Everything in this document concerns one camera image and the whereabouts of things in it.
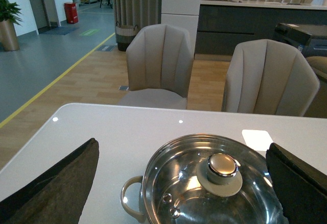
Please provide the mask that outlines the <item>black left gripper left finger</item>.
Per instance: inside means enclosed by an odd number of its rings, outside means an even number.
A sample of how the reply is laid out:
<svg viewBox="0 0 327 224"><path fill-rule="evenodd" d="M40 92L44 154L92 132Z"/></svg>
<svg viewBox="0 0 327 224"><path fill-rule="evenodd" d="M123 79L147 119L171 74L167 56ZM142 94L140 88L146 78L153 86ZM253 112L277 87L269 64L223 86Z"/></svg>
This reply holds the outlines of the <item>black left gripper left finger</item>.
<svg viewBox="0 0 327 224"><path fill-rule="evenodd" d="M92 188L99 143L91 138L1 201L1 223L78 223Z"/></svg>

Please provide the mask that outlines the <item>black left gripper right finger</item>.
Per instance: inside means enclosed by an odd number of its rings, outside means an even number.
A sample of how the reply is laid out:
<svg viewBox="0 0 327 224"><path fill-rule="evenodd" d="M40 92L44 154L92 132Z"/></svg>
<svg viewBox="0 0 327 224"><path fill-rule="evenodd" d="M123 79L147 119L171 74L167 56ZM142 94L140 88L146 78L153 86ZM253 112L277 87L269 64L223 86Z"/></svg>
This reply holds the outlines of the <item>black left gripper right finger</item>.
<svg viewBox="0 0 327 224"><path fill-rule="evenodd" d="M326 175L272 143L266 165L289 223L326 223Z"/></svg>

